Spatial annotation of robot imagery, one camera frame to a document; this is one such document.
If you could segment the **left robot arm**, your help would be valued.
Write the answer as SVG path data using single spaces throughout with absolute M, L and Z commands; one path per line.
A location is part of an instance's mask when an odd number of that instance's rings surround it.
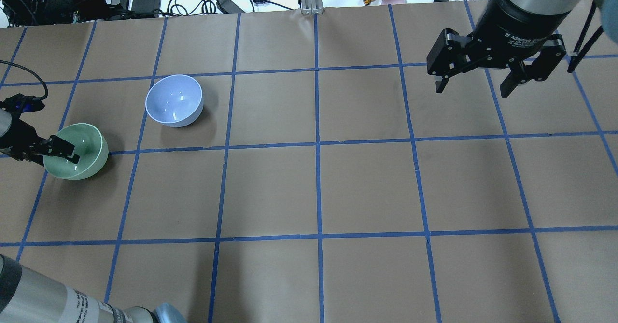
M 97 127 L 77 123 L 47 140 L 18 115 L 1 110 L 1 150 L 20 149 L 20 158 L 43 165 L 53 176 L 79 180 L 99 172 L 109 149 Z M 183 323 L 170 303 L 150 311 L 141 306 L 118 309 L 64 285 L 6 255 L 1 256 L 3 323 Z

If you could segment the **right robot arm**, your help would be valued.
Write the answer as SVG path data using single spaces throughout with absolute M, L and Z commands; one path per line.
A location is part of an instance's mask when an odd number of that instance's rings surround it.
M 500 85 L 502 97 L 529 81 L 545 81 L 567 50 L 556 29 L 580 0 L 488 0 L 467 36 L 444 29 L 427 55 L 427 73 L 442 93 L 448 81 L 477 68 L 509 69 Z M 617 40 L 617 0 L 593 0 L 601 25 L 569 64 L 573 72 L 592 44 L 605 33 Z

